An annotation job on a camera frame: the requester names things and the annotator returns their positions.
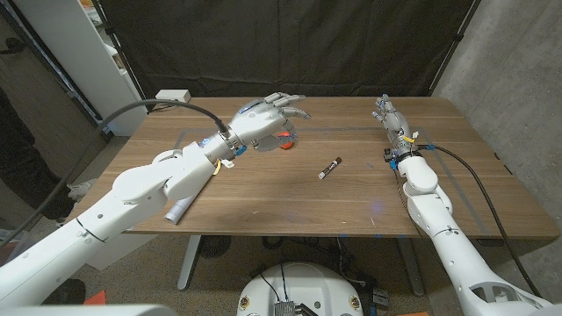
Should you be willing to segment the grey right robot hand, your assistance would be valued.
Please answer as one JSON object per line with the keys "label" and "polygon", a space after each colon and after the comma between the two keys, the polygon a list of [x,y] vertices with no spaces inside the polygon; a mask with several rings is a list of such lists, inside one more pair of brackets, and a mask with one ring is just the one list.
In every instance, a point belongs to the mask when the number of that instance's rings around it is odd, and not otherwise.
{"label": "grey right robot hand", "polygon": [[390,97],[384,94],[375,103],[376,110],[373,117],[378,120],[387,131],[387,137],[393,148],[385,153],[385,160],[400,162],[413,156],[416,149],[414,144],[418,132],[412,132],[404,115],[398,111]]}

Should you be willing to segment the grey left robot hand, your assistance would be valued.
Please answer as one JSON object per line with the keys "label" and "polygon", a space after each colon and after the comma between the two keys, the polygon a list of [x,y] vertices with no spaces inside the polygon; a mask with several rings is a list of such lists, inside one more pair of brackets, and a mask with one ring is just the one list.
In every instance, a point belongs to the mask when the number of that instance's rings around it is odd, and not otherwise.
{"label": "grey left robot hand", "polygon": [[303,101],[305,95],[274,92],[255,99],[238,110],[228,123],[229,132],[240,145],[252,145],[265,152],[297,141],[297,130],[290,118],[308,119],[310,115],[292,104]]}

